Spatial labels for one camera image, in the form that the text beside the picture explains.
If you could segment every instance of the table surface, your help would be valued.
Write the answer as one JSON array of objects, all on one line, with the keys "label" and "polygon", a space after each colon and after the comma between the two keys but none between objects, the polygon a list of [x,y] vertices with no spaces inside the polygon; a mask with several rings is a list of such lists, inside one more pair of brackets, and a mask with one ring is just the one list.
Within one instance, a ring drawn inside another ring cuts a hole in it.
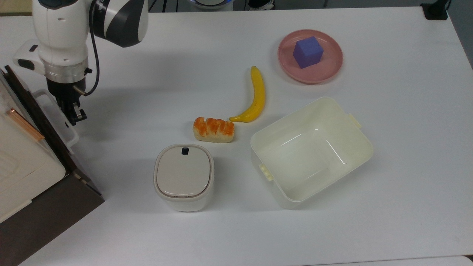
[{"label": "table surface", "polygon": [[[34,38],[28,17],[3,17],[0,63]],[[277,47],[292,31],[333,37],[344,63],[315,86],[284,74]],[[419,7],[150,14],[144,41],[97,40],[101,80],[82,98],[74,151],[106,202],[24,265],[313,265],[473,254],[473,71],[450,20]],[[198,116],[236,124],[232,143],[198,142]],[[14,68],[31,90],[44,77]],[[93,75],[88,78],[92,86]],[[319,97],[334,98],[373,143],[371,160],[297,210],[281,209],[251,163],[251,136]],[[201,212],[171,210],[154,191],[156,157],[194,143],[215,159]]]}]

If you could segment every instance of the small black button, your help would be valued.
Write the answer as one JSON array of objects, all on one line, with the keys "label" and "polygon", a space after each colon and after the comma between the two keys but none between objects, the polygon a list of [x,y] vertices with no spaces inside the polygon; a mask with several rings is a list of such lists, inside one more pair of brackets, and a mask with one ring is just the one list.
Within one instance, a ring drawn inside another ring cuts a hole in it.
[{"label": "small black button", "polygon": [[33,45],[31,48],[30,48],[30,52],[34,52],[36,50],[36,48],[38,48],[38,45],[35,44]]}]

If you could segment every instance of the yellow banana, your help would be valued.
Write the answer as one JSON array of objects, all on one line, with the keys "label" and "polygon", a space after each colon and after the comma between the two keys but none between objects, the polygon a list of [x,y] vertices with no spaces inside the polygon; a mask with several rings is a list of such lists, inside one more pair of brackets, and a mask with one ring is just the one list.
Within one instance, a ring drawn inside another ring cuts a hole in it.
[{"label": "yellow banana", "polygon": [[253,103],[251,103],[250,107],[240,115],[230,117],[230,121],[246,123],[251,122],[256,119],[263,111],[264,103],[266,101],[266,91],[264,88],[261,72],[255,66],[251,67],[251,82],[253,83],[254,89]]}]

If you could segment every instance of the bread roll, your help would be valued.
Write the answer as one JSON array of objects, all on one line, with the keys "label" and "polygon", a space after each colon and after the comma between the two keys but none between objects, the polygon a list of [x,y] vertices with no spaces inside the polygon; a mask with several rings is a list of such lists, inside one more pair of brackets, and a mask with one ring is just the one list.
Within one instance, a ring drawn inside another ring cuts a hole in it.
[{"label": "bread roll", "polygon": [[232,141],[235,125],[222,119],[198,117],[192,128],[196,139],[205,142],[227,143]]}]

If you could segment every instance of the lidded container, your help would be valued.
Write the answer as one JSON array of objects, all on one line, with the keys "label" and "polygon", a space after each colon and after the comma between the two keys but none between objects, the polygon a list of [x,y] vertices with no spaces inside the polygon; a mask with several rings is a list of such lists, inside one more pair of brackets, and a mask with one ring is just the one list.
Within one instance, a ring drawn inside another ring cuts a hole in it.
[{"label": "lidded container", "polygon": [[155,190],[176,211],[202,209],[212,196],[213,180],[213,158],[202,146],[171,145],[156,160]]}]

